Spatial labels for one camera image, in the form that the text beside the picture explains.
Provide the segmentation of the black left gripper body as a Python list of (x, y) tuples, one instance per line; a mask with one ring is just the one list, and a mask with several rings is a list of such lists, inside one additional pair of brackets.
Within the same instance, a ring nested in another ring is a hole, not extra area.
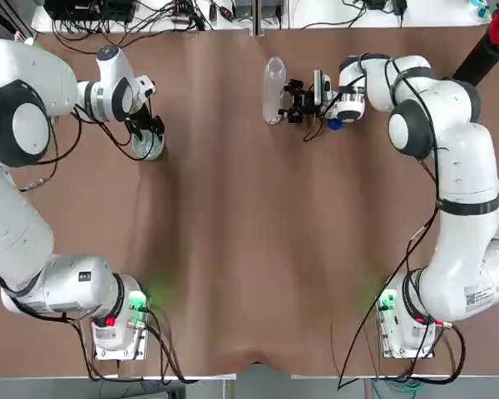
[(140, 109), (134, 110), (126, 115), (124, 123), (130, 126), (151, 126), (152, 116), (147, 104), (143, 104)]

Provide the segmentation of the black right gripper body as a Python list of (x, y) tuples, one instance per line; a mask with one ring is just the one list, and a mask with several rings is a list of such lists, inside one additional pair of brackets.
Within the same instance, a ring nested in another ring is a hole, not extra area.
[(337, 92), (326, 86), (302, 91), (302, 113), (324, 119), (337, 118)]

